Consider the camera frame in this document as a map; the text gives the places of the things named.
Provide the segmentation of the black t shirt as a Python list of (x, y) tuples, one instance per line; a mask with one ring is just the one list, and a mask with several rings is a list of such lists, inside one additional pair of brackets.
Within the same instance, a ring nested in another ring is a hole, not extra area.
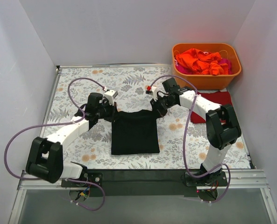
[(157, 119), (149, 110), (117, 112), (112, 122), (111, 155), (160, 153)]

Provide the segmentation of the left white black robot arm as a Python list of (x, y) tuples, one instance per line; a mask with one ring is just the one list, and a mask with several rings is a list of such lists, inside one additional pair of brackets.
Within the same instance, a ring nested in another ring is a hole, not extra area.
[(115, 98), (117, 91), (91, 93), (87, 103), (79, 107), (70, 123), (61, 127), (46, 138), (37, 137), (33, 140), (26, 172), (29, 175), (55, 183), (59, 179), (72, 179), (79, 187), (88, 182), (85, 166), (75, 162), (64, 162), (64, 150), (78, 137), (89, 131), (98, 120), (110, 121), (117, 112)]

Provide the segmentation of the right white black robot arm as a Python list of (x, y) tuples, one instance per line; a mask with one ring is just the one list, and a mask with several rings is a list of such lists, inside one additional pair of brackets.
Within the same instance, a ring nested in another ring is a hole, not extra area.
[(152, 110), (161, 117), (175, 105), (196, 113), (206, 123), (206, 136), (210, 143), (205, 160), (201, 163), (199, 172), (193, 174), (187, 170), (190, 178), (204, 185), (212, 185), (222, 173), (224, 158), (230, 147), (241, 136), (241, 128), (232, 105), (220, 105), (202, 97), (192, 84), (180, 87), (176, 76), (167, 76), (162, 85), (165, 92), (150, 85), (146, 94), (152, 96)]

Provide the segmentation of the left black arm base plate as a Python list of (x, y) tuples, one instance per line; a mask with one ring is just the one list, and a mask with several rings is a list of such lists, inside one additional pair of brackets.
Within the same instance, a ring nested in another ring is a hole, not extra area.
[[(83, 173), (80, 175), (80, 177), (77, 179), (77, 181), (83, 181), (83, 182), (92, 182), (99, 186), (102, 186), (102, 179), (103, 174), (102, 173)], [(68, 180), (62, 180), (61, 181), (61, 187), (65, 188), (86, 188), (89, 185), (87, 183), (79, 183), (79, 182), (71, 182)]]

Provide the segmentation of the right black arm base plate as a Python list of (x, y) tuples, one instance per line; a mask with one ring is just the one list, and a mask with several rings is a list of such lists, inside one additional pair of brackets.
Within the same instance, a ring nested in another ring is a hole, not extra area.
[(228, 184), (226, 173), (222, 169), (201, 178), (191, 177), (187, 172), (185, 172), (181, 176), (181, 180), (187, 187), (225, 187)]

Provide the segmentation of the orange t shirt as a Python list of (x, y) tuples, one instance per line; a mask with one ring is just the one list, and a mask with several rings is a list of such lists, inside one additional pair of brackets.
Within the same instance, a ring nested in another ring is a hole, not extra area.
[(183, 67), (199, 72), (209, 69), (213, 63), (217, 64), (222, 59), (219, 52), (206, 52), (196, 48), (176, 54), (174, 58)]

